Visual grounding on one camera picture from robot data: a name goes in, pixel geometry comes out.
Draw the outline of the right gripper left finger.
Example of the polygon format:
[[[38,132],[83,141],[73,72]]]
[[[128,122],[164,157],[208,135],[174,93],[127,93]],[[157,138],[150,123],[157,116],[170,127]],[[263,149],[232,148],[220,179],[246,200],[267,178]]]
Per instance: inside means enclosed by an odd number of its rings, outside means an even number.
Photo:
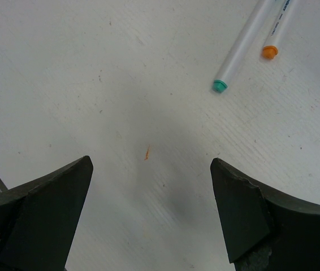
[[[64,270],[93,173],[83,156],[0,193],[0,270]]]

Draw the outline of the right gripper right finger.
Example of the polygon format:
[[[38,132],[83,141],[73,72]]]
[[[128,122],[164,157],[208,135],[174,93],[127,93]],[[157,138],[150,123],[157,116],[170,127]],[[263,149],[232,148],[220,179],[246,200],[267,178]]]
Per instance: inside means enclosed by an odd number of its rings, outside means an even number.
[[[236,270],[320,270],[320,205],[210,166],[229,262]]]

